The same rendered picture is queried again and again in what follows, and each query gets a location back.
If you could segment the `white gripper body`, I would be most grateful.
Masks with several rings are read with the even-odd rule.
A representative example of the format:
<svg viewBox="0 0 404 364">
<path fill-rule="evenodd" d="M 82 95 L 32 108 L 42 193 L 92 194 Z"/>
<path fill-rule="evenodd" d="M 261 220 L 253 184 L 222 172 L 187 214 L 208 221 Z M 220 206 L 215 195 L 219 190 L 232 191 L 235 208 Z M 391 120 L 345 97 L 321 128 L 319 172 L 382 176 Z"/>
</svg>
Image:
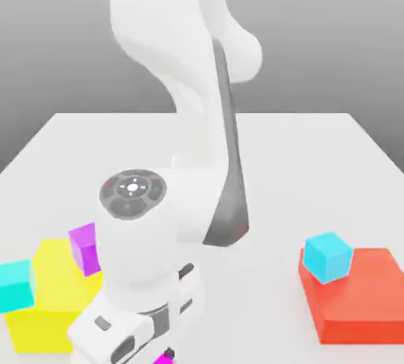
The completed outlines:
<svg viewBox="0 0 404 364">
<path fill-rule="evenodd" d="M 68 337 L 91 364 L 124 364 L 154 332 L 151 317 L 119 310 L 96 295 L 69 327 Z"/>
</svg>

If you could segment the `small turquoise cube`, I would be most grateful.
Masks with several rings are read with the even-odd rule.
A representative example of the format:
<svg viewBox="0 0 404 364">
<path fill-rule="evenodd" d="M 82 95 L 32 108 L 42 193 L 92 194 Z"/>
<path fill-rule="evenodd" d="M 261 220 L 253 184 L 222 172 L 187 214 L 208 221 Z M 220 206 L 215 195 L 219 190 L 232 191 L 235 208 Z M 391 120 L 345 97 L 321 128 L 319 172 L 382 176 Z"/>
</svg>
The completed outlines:
<svg viewBox="0 0 404 364">
<path fill-rule="evenodd" d="M 36 277 L 31 260 L 0 264 L 0 313 L 31 308 L 36 300 Z"/>
</svg>

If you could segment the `small purple cube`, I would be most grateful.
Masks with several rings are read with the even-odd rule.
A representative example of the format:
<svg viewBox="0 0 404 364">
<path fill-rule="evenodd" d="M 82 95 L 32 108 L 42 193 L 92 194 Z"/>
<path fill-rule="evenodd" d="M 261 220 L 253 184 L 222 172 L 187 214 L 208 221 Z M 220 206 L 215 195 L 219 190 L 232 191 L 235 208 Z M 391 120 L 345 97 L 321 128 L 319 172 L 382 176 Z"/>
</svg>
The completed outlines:
<svg viewBox="0 0 404 364">
<path fill-rule="evenodd" d="M 89 223 L 69 231 L 71 254 L 84 276 L 100 271 L 95 246 L 95 224 Z"/>
</svg>

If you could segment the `small light blue cube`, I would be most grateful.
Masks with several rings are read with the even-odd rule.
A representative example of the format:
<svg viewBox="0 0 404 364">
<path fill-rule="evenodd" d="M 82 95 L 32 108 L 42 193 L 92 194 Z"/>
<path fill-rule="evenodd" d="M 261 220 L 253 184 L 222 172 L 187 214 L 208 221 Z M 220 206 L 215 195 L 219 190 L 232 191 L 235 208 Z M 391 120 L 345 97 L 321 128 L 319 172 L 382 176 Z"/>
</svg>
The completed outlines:
<svg viewBox="0 0 404 364">
<path fill-rule="evenodd" d="M 349 275 L 354 249 L 335 232 L 307 238 L 303 265 L 321 283 L 326 284 Z"/>
</svg>

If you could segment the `large yellow box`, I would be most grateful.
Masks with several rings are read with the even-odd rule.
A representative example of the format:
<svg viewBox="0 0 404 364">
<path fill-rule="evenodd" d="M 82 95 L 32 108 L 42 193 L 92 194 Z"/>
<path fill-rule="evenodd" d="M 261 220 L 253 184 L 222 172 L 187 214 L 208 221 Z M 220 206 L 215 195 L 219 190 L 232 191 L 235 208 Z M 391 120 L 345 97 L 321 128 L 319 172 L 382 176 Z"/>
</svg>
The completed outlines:
<svg viewBox="0 0 404 364">
<path fill-rule="evenodd" d="M 66 238 L 44 239 L 31 261 L 35 305 L 3 313 L 13 348 L 19 354 L 70 353 L 68 328 L 98 293 L 103 274 L 84 276 Z"/>
</svg>

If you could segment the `large orange-red box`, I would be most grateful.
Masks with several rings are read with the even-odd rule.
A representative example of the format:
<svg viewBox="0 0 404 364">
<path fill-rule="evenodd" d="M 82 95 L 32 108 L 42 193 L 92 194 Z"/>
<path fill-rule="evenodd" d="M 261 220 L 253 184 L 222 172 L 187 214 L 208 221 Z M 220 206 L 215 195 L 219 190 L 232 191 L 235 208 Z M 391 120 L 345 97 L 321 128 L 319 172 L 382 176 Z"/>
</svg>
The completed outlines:
<svg viewBox="0 0 404 364">
<path fill-rule="evenodd" d="M 358 248 L 350 274 L 320 283 L 298 273 L 321 344 L 404 345 L 404 271 L 386 248 Z"/>
</svg>

